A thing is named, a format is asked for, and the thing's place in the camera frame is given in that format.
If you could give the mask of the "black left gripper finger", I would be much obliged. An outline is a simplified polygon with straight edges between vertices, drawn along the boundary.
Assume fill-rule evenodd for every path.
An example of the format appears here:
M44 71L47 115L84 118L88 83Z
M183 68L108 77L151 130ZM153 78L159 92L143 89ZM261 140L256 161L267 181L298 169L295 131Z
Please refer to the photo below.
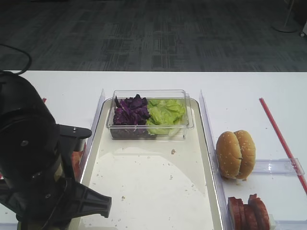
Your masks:
M57 181L50 179L48 189L55 196L55 204L49 203L52 207L49 220L68 220L93 214L109 217L112 198L90 189L73 178L59 178Z
M56 124L59 130L58 150L60 153L82 152L86 146L86 140L92 135L92 131L83 127Z

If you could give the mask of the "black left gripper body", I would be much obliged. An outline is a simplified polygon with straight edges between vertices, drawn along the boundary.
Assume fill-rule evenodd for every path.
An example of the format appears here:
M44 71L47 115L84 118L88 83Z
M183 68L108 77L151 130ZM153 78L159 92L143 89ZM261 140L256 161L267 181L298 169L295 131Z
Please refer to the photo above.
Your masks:
M59 130L38 95L0 98L0 202L23 223L49 220L48 180L73 178L71 153L58 150Z

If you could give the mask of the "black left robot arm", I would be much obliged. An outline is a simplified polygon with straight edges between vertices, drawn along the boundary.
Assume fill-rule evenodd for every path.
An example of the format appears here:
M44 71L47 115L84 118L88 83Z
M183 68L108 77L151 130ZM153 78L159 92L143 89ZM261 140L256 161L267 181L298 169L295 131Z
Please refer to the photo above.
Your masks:
M112 199L77 182L71 155L86 128L59 125L33 85L0 75L0 202L21 222L45 225L99 214Z

